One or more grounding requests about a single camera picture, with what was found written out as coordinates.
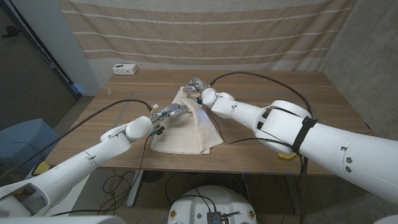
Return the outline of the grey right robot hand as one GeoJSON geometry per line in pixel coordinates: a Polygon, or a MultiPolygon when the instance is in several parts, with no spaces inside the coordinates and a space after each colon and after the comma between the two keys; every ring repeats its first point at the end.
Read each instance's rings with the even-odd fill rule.
{"type": "Polygon", "coordinates": [[[193,77],[185,86],[184,90],[189,93],[203,93],[206,89],[211,86],[206,84],[202,79],[193,77]]]}

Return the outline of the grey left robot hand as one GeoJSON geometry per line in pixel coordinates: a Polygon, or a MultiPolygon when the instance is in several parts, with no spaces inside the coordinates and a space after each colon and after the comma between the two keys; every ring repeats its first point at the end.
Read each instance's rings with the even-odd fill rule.
{"type": "Polygon", "coordinates": [[[167,107],[159,110],[158,112],[154,113],[151,117],[151,121],[153,127],[159,126],[163,120],[169,117],[176,117],[182,114],[191,113],[190,109],[186,105],[180,105],[177,103],[172,103],[167,107]]]}

